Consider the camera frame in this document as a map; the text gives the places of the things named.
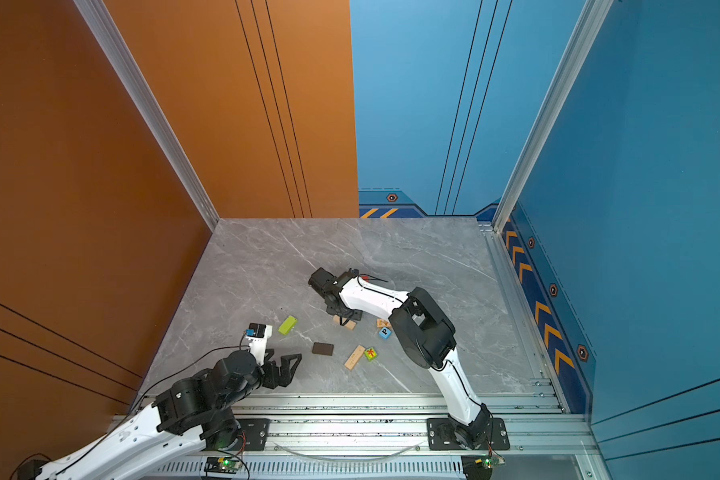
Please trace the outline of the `lime green long block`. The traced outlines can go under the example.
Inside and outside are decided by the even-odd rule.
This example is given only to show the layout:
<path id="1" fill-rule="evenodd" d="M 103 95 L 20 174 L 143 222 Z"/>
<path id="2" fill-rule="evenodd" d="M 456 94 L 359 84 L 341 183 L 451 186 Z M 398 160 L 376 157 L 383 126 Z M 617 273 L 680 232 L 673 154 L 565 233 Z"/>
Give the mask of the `lime green long block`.
<path id="1" fill-rule="evenodd" d="M 289 315 L 279 326 L 278 332 L 281 335 L 288 335 L 297 324 L 298 319 L 292 315 Z"/>

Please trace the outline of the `left green circuit board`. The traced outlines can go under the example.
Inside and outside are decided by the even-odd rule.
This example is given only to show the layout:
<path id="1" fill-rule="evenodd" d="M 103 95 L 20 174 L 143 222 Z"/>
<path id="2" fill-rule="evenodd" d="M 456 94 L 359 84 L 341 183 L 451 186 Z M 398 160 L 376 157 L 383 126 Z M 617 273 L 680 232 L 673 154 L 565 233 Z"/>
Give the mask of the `left green circuit board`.
<path id="1" fill-rule="evenodd" d="M 245 471 L 242 462 L 232 456 L 209 456 L 206 458 L 203 471 L 208 474 L 231 474 L 236 475 Z"/>

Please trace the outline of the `green circuit board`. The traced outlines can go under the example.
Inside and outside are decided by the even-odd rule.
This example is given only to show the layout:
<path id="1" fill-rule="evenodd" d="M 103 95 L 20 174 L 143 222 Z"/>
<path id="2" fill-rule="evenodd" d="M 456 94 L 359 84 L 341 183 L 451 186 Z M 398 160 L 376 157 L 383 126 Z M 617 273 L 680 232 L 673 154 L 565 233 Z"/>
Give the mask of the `green circuit board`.
<path id="1" fill-rule="evenodd" d="M 242 462 L 232 456 L 209 456 L 206 458 L 203 471 L 208 474 L 231 474 L 236 475 L 245 471 Z"/>
<path id="2" fill-rule="evenodd" d="M 492 480 L 498 465 L 490 456 L 461 456 L 460 460 L 466 480 Z"/>

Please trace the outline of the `aluminium right corner post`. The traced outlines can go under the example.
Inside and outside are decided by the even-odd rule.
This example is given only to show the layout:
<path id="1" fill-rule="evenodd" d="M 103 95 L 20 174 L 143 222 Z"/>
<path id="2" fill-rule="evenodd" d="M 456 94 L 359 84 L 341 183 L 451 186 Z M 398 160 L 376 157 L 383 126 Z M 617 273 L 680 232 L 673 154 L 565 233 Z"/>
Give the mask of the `aluminium right corner post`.
<path id="1" fill-rule="evenodd" d="M 495 234 L 516 206 L 612 5 L 613 0 L 584 3 L 491 222 Z"/>

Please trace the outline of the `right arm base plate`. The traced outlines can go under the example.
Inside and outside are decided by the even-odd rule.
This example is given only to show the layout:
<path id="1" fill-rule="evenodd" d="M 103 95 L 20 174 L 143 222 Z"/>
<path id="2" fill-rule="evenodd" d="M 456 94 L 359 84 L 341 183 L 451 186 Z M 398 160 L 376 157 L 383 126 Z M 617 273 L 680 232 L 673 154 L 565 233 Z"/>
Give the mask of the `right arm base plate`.
<path id="1" fill-rule="evenodd" d="M 450 420 L 445 417 L 426 420 L 428 449 L 430 451 L 468 450 L 460 443 Z M 488 423 L 483 440 L 472 451 L 508 451 L 511 448 L 503 419 L 494 417 Z"/>

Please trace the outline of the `right green circuit board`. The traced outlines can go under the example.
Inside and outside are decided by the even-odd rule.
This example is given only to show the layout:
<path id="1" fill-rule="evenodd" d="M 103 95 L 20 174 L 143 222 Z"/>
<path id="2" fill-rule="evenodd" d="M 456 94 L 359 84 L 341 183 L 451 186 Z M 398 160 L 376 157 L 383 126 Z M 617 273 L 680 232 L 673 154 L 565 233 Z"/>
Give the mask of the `right green circuit board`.
<path id="1" fill-rule="evenodd" d="M 492 480 L 498 465 L 490 456 L 461 456 L 460 460 L 466 480 Z"/>

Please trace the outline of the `dark brown wood block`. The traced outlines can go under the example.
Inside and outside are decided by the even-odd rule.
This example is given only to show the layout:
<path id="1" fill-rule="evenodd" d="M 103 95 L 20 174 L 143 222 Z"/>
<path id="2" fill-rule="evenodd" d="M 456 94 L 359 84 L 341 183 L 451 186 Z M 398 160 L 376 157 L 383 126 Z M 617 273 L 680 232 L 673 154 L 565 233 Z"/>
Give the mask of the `dark brown wood block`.
<path id="1" fill-rule="evenodd" d="M 311 353 L 314 355 L 332 356 L 335 346 L 331 343 L 315 342 L 312 346 Z"/>

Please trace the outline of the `aluminium corner post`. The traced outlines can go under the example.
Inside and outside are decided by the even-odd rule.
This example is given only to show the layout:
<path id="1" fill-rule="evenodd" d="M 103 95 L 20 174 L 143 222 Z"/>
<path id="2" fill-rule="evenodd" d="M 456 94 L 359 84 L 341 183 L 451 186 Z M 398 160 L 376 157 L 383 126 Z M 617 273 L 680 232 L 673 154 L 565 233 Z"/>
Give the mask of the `aluminium corner post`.
<path id="1" fill-rule="evenodd" d="M 612 5 L 613 0 L 584 3 L 491 222 L 495 234 L 516 206 Z"/>
<path id="2" fill-rule="evenodd" d="M 107 6 L 94 0 L 75 0 L 74 5 L 199 214 L 213 231 L 220 216 Z"/>

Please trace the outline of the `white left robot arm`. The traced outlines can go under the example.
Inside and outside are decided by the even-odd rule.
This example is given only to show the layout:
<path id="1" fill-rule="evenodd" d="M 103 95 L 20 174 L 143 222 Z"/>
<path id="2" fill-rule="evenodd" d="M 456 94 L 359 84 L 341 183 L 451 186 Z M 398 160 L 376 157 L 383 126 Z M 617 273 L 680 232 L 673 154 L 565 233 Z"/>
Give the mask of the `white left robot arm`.
<path id="1" fill-rule="evenodd" d="M 154 401 L 121 420 L 91 444 L 57 460 L 38 456 L 22 462 L 17 479 L 139 479 L 185 455 L 240 449 L 249 435 L 232 406 L 259 388 L 287 387 L 300 354 L 263 362 L 248 350 L 220 359 L 212 368 L 175 382 Z"/>

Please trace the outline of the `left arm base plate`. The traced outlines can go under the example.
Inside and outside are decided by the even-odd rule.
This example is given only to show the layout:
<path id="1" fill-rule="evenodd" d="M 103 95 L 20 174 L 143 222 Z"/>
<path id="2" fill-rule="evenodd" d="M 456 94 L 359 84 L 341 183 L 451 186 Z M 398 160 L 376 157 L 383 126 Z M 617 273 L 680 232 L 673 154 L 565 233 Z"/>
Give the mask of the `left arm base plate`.
<path id="1" fill-rule="evenodd" d="M 271 421 L 268 418 L 240 418 L 239 428 L 228 446 L 235 452 L 261 452 L 266 448 Z"/>

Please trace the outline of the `aluminium front rail frame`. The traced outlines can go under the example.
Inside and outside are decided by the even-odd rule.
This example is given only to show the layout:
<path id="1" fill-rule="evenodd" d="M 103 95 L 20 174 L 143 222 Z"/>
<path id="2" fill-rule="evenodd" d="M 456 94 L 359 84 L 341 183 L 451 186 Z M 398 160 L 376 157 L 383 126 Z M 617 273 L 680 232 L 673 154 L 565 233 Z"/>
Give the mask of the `aluminium front rail frame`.
<path id="1" fill-rule="evenodd" d="M 486 394 L 504 420 L 508 451 L 428 449 L 426 420 L 445 417 L 436 394 L 261 394 L 234 407 L 240 418 L 271 421 L 261 452 L 198 452 L 147 474 L 149 479 L 465 479 L 461 456 L 490 456 L 492 479 L 607 479 L 589 425 L 567 412 L 555 386 L 535 380 L 528 392 Z M 203 471 L 209 456 L 232 456 L 245 471 Z"/>

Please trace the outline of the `engraved long wood block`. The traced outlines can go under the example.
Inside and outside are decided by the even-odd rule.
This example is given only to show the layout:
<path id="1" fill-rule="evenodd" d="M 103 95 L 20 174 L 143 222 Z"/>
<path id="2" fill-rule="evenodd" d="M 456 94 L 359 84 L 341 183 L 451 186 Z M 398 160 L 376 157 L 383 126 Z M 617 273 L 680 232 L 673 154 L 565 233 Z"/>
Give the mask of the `engraved long wood block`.
<path id="1" fill-rule="evenodd" d="M 366 348 L 363 345 L 358 345 L 344 363 L 344 367 L 348 370 L 353 370 L 358 362 L 364 357 L 365 350 Z"/>

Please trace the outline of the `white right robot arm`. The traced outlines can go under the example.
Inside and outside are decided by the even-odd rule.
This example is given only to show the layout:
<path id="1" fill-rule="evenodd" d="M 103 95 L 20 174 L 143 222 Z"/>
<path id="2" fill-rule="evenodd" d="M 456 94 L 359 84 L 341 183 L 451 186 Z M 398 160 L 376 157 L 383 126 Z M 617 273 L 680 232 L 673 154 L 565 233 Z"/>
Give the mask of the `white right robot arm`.
<path id="1" fill-rule="evenodd" d="M 330 315 L 354 320 L 367 313 L 389 322 L 408 358 L 433 377 L 459 444 L 471 450 L 491 446 L 493 415 L 461 366 L 455 326 L 425 289 L 388 289 L 371 283 L 356 269 L 336 276 L 319 268 L 308 284 Z"/>

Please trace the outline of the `green cube red figure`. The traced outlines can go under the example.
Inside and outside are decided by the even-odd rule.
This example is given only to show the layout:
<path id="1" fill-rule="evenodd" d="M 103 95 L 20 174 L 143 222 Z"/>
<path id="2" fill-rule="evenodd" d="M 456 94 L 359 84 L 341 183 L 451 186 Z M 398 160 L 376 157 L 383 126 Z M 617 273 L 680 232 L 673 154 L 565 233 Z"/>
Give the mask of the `green cube red figure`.
<path id="1" fill-rule="evenodd" d="M 374 359 L 377 358 L 378 354 L 373 347 L 369 347 L 364 350 L 364 356 L 366 357 L 366 359 L 368 361 L 373 361 Z"/>

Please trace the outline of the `aluminium left corner post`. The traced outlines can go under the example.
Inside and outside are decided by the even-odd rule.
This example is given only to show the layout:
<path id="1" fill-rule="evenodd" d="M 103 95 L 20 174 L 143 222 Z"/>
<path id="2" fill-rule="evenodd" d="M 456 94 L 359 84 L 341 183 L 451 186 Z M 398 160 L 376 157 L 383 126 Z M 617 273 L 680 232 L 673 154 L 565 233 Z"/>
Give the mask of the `aluminium left corner post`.
<path id="1" fill-rule="evenodd" d="M 74 5 L 199 214 L 213 231 L 220 216 L 107 6 L 94 0 L 75 0 Z"/>

